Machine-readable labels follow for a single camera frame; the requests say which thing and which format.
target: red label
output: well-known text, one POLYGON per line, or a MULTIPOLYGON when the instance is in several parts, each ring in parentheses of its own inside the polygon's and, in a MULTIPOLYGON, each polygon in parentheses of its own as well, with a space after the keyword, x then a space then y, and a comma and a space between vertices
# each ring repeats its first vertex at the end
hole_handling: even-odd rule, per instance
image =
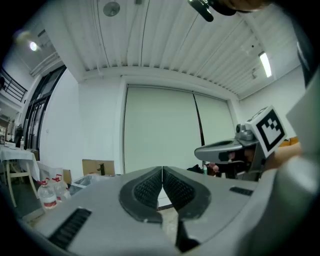
POLYGON ((44 202, 43 203, 45 207, 52 207, 52 206, 55 206, 57 204, 56 201, 53 201, 53 202, 44 202))

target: white table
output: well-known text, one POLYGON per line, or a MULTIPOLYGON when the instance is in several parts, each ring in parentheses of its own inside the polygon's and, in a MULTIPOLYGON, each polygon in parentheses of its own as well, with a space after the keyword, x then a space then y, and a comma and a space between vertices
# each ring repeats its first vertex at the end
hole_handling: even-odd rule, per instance
POLYGON ((5 166, 6 166, 8 186, 9 186, 9 191, 10 191, 10 195, 11 195, 11 199, 14 207, 17 207, 17 205, 16 205, 16 201, 12 191, 11 178, 29 176, 34 194, 38 198, 38 194, 37 194, 34 182, 32 180, 32 177, 36 181, 39 181, 40 179, 40 171, 37 165, 35 155, 30 151, 23 150, 20 148, 12 149, 9 147, 5 147, 4 145, 0 145, 0 160, 2 163, 5 163, 5 166), (19 172, 15 170, 16 173, 10 173, 10 160, 18 160, 21 169, 25 170, 26 172, 19 172))

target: black vent slot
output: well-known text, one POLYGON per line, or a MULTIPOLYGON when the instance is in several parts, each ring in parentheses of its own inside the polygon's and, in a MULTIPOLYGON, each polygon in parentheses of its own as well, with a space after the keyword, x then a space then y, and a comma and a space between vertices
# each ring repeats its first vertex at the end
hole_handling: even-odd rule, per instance
POLYGON ((245 196, 251 196, 252 193, 254 192, 253 190, 250 190, 250 189, 245 189, 245 188, 242 188, 242 187, 238 187, 238 186, 233 186, 229 189, 230 191, 232 192, 235 192, 235 193, 238 193, 238 194, 242 194, 242 195, 245 195, 245 196))
POLYGON ((78 208, 53 233, 53 235, 49 238, 49 241, 65 250, 70 245, 70 243, 75 238, 90 215, 91 211, 83 208, 78 208))

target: plastic bottle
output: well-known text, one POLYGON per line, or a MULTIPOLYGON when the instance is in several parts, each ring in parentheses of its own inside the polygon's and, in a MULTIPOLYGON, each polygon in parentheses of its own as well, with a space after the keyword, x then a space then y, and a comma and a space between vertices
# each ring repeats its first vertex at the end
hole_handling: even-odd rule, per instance
POLYGON ((38 196, 44 211, 49 211, 57 206, 57 196, 46 180, 38 181, 41 186, 38 188, 38 196))
POLYGON ((57 174, 55 178, 53 178, 53 180, 55 181, 54 191, 55 191, 58 202, 64 202, 65 200, 70 198, 68 186, 62 180, 62 176, 60 174, 57 174))
POLYGON ((21 150, 24 150, 24 149, 25 149, 25 139, 24 139, 23 136, 22 136, 21 141, 20 141, 20 149, 21 149, 21 150))

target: roller blind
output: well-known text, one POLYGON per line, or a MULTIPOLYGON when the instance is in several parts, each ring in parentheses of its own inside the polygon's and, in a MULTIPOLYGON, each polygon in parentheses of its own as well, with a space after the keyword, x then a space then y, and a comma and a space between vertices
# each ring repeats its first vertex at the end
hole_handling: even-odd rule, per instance
POLYGON ((182 169, 201 164, 201 146, 192 93, 129 87, 124 120, 125 172, 153 166, 182 169))
POLYGON ((235 137, 235 130, 225 101, 195 95, 206 145, 235 137))

